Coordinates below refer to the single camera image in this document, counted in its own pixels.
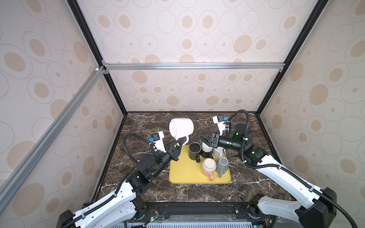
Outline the white round mug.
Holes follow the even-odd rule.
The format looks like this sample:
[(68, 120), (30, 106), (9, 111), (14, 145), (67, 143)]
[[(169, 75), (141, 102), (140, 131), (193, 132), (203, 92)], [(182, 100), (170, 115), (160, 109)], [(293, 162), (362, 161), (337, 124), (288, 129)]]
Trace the white round mug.
[(178, 140), (184, 139), (183, 145), (189, 142), (189, 136), (194, 132), (194, 124), (189, 118), (174, 118), (169, 123), (170, 135)]

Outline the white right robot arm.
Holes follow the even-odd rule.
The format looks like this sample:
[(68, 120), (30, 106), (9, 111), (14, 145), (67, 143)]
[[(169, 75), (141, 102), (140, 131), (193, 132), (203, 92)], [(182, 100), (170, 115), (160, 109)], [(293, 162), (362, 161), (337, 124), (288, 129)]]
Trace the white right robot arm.
[(247, 210), (252, 218), (273, 215), (299, 223), (304, 228), (330, 227), (337, 214), (333, 190), (322, 190), (297, 176), (247, 138), (236, 141), (219, 133), (203, 133), (198, 135), (198, 139), (213, 148), (237, 151), (246, 167), (266, 175), (294, 197), (294, 201), (288, 201), (257, 194), (248, 204)]

